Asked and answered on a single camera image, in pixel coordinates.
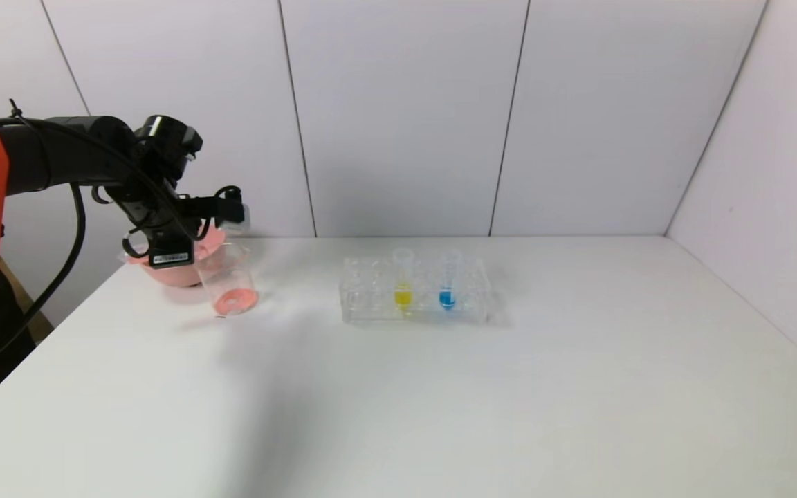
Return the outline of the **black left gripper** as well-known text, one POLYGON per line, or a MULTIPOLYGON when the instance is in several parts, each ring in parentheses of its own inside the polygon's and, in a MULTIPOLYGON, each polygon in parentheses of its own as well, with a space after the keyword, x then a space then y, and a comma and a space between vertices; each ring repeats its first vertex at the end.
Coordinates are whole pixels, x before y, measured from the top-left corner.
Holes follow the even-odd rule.
POLYGON ((195 262, 195 242, 201 221, 181 217, 158 207, 136 224, 135 233, 145 236, 146 246, 135 248, 135 258, 152 269, 190 266, 195 262))

